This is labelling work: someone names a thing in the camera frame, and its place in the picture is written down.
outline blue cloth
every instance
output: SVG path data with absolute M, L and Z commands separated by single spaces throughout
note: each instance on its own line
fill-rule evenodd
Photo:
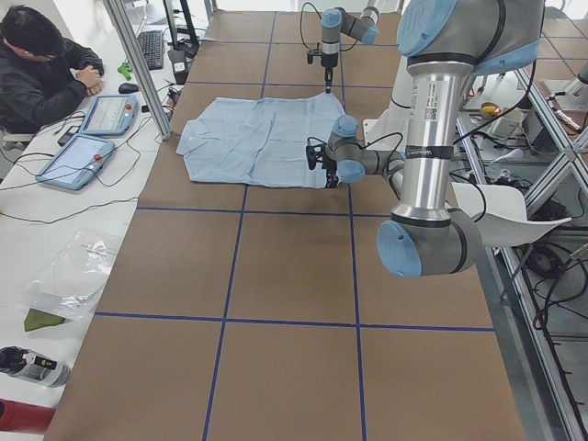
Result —
M 186 124 L 176 152 L 190 180 L 266 187 L 326 184 L 324 170 L 308 169 L 306 139 L 327 140 L 344 114 L 332 94 L 258 101 L 217 98 Z

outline black mouse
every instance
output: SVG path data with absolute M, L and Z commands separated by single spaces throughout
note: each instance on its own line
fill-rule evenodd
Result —
M 123 83 L 119 86 L 120 94 L 132 94 L 137 91 L 139 91 L 139 87 L 133 83 Z

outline plastic bag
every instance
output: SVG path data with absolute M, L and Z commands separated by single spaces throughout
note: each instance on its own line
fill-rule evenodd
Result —
M 100 300 L 122 238 L 80 230 L 55 259 L 25 286 L 32 308 L 79 320 Z

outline keyboard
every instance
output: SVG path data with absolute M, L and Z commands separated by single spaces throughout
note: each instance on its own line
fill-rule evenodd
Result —
M 141 52 L 150 71 L 164 68 L 164 32 L 162 30 L 145 30 L 137 37 Z

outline red cup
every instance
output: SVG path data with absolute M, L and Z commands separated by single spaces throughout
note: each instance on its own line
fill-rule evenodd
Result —
M 55 409 L 0 398 L 0 431 L 42 435 Z

